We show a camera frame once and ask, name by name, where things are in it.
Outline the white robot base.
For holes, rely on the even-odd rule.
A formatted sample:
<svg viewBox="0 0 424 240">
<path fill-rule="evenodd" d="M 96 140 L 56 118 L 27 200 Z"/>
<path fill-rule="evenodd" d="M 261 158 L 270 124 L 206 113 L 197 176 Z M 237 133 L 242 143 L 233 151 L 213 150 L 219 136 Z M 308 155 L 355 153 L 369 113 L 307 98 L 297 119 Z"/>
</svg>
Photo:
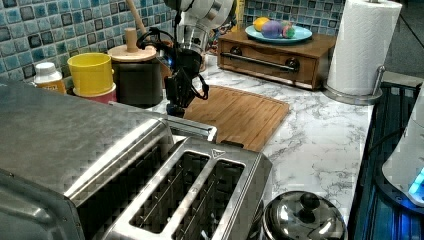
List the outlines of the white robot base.
<svg viewBox="0 0 424 240">
<path fill-rule="evenodd" d="M 395 150 L 382 166 L 388 182 L 414 205 L 424 205 L 424 89 L 420 87 L 408 124 Z"/>
</svg>

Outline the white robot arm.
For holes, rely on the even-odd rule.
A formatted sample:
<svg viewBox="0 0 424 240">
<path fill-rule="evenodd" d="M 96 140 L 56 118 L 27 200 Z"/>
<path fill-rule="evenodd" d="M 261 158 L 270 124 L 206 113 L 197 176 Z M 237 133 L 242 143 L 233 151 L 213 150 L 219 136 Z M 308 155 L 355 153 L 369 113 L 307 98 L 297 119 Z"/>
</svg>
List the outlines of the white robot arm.
<svg viewBox="0 0 424 240">
<path fill-rule="evenodd" d="M 202 54 L 206 51 L 209 32 L 231 22 L 236 0 L 164 0 L 177 11 L 174 40 L 169 53 L 172 75 L 165 78 L 166 110 L 182 117 L 194 98 L 207 100 L 209 85 L 200 75 Z"/>
</svg>

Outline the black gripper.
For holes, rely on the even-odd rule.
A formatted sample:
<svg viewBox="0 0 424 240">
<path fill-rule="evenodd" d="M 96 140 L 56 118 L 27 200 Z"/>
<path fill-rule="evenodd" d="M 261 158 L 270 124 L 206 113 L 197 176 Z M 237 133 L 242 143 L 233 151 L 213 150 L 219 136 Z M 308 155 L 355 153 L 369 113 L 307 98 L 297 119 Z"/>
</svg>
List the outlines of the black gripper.
<svg viewBox="0 0 424 240">
<path fill-rule="evenodd" d="M 204 98 L 193 85 L 193 80 L 198 78 L 204 83 L 200 75 L 202 56 L 190 49 L 173 49 L 168 55 L 167 64 L 172 75 L 165 78 L 166 96 L 169 103 L 166 106 L 168 115 L 183 117 L 185 109 L 197 97 Z"/>
</svg>

